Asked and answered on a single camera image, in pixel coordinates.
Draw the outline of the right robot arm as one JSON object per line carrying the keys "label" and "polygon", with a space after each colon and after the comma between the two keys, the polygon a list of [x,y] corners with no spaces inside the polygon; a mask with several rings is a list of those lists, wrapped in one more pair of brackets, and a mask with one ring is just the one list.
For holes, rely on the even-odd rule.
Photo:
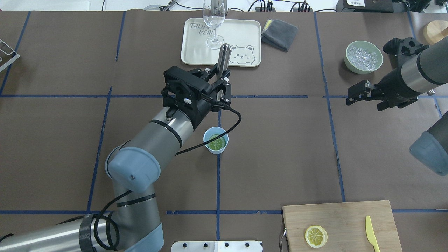
{"label": "right robot arm", "polygon": [[[378,84],[363,80],[348,88],[347,105],[359,101],[378,100],[377,110],[404,108],[418,100],[419,95],[446,85],[448,39],[434,45],[423,45],[416,39],[394,38],[383,51],[397,58],[397,67]],[[410,146],[410,153],[422,164],[440,176],[448,173],[447,114]]]}

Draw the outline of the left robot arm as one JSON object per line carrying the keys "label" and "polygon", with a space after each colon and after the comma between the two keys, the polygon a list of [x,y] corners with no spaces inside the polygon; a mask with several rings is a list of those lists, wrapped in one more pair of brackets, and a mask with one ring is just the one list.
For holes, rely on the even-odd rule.
{"label": "left robot arm", "polygon": [[233,111],[230,70],[164,72],[163,107],[130,141],[105,161],[115,198],[100,213],[1,239],[2,252],[158,252],[164,245],[154,182],[209,112]]}

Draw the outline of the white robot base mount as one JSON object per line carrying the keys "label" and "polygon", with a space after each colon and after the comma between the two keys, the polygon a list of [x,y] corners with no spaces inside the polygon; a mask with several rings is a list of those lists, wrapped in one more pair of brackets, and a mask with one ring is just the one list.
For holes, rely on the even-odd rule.
{"label": "white robot base mount", "polygon": [[171,246],[171,252],[263,252],[261,241],[178,241]]}

